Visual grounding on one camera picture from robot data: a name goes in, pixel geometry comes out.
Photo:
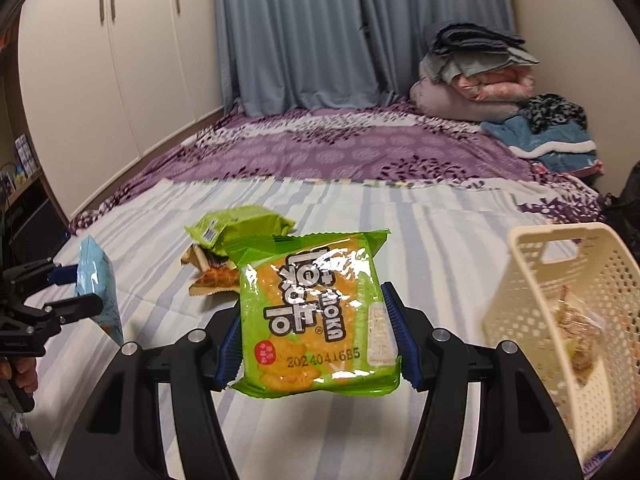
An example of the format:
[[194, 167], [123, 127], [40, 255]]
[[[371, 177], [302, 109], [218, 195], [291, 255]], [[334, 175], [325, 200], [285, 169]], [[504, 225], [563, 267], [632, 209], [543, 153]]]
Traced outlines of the person left hand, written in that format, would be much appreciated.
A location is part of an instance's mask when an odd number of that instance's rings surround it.
[[27, 393], [34, 393], [38, 389], [37, 360], [32, 356], [0, 361], [0, 378], [15, 380], [18, 388]]

